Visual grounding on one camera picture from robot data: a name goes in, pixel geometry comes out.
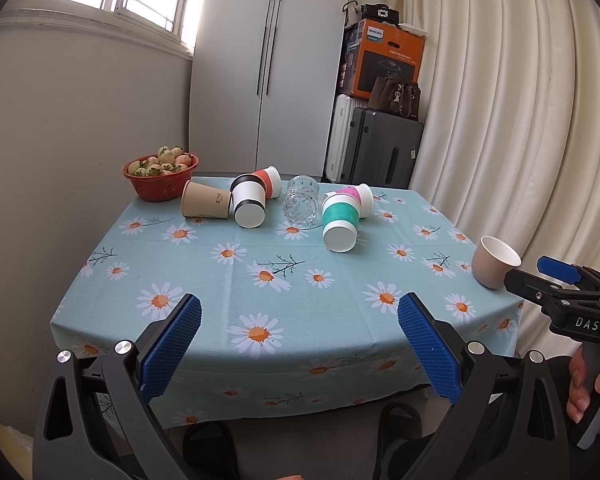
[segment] wardrobe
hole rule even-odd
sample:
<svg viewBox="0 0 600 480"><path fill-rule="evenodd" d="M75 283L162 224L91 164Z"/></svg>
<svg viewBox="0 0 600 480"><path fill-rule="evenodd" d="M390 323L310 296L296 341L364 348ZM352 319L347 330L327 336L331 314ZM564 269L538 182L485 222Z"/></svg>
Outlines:
<svg viewBox="0 0 600 480"><path fill-rule="evenodd" d="M322 176L347 0L204 0L189 149L201 173Z"/></svg>

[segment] white suitcase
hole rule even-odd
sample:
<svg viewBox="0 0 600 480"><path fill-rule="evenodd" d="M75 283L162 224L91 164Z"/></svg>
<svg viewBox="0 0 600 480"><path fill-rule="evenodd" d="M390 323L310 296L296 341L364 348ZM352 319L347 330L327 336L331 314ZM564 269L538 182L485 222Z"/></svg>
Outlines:
<svg viewBox="0 0 600 480"><path fill-rule="evenodd" d="M334 184L340 183L344 154L347 151L349 140L349 123L353 116L354 108L366 108L367 101L340 94L336 97L336 104L331 120L329 136L329 149L324 173Z"/></svg>

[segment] hand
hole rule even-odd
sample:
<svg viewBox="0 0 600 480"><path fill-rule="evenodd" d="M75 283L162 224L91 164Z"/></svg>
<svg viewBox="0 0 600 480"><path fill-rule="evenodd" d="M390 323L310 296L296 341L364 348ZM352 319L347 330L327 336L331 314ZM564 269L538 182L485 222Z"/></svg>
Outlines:
<svg viewBox="0 0 600 480"><path fill-rule="evenodd" d="M569 362L569 373L571 384L569 385L569 400L567 402L567 415L574 422L582 420L584 411L589 407L589 393L584 388L587 377L587 365L582 357L582 346L580 346ZM596 391L600 394L600 375L596 378Z"/></svg>

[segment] clear glass tumbler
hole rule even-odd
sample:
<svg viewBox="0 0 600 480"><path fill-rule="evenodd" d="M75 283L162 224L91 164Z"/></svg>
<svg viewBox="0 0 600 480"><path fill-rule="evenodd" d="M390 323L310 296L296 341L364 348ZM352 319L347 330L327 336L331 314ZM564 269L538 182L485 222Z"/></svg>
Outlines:
<svg viewBox="0 0 600 480"><path fill-rule="evenodd" d="M320 221L318 192L320 185L305 175L293 177L286 186L282 211L287 220L295 224L314 224Z"/></svg>

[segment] blue gripper pad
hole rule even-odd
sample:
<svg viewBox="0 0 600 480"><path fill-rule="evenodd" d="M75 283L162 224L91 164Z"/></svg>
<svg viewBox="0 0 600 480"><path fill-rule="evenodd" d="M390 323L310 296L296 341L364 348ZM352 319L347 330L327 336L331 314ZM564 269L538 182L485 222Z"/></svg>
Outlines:
<svg viewBox="0 0 600 480"><path fill-rule="evenodd" d="M400 298L400 328L407 336L433 389L440 397L446 397L451 404L455 404L462 392L460 366L431 323L432 318L427 318L413 298L408 294Z"/></svg>
<svg viewBox="0 0 600 480"><path fill-rule="evenodd" d="M200 300L191 296L140 364L138 389L144 402L164 393L201 320Z"/></svg>
<svg viewBox="0 0 600 480"><path fill-rule="evenodd" d="M578 269L574 266L548 256L538 258L538 271L545 276L551 276L561 282L569 283L569 285L578 283L582 278Z"/></svg>

